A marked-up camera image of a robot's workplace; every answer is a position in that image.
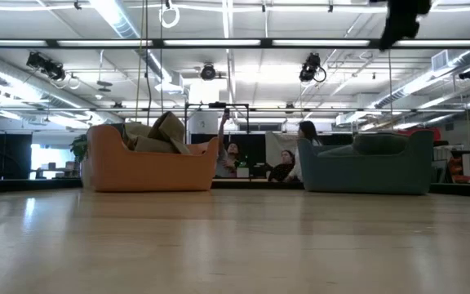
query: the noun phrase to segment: wooden floor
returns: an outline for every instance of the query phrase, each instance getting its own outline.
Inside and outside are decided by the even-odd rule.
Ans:
[[[470,294],[470,198],[0,195],[0,294]]]

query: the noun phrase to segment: potted plant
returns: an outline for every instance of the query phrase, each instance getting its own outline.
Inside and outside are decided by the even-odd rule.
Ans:
[[[82,187],[90,187],[91,166],[88,162],[88,141],[86,134],[77,136],[72,144],[70,151],[75,155],[75,162],[79,164],[79,176],[81,177]]]

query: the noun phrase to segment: chair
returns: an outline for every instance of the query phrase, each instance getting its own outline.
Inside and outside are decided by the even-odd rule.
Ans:
[[[363,136],[362,143],[382,137],[381,144],[375,150],[374,144],[356,144],[357,137],[353,145],[318,153],[320,150],[307,140],[299,140],[304,188],[317,192],[375,194],[428,192],[432,170],[431,131],[417,131],[410,137],[359,136]]]
[[[218,138],[188,145],[191,155],[135,152],[115,127],[88,130],[91,186],[98,192],[206,191],[215,175]]]

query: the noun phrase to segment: woman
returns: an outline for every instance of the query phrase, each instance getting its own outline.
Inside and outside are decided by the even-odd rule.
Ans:
[[[299,139],[308,139],[313,146],[322,146],[320,140],[318,140],[317,136],[317,129],[315,125],[310,121],[303,121],[299,125]],[[299,156],[299,149],[295,151],[295,157],[297,158],[295,162],[295,166],[293,170],[291,170],[290,174],[284,179],[285,182],[291,182],[295,178],[302,181],[302,170],[300,169],[300,156]]]
[[[228,148],[224,149],[224,124],[229,119],[229,114],[224,114],[219,127],[219,157],[215,176],[233,178],[237,177],[237,167],[240,149],[237,143],[229,142]]]
[[[291,153],[291,151],[282,151],[281,157],[282,163],[271,170],[268,181],[283,182],[295,166],[295,156],[293,153]]]

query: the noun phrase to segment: orange armchair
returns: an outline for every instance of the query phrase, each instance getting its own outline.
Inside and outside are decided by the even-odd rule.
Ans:
[[[191,155],[134,152],[119,131],[100,125],[88,130],[91,185],[98,192],[206,191],[215,176],[218,138],[188,145]]]

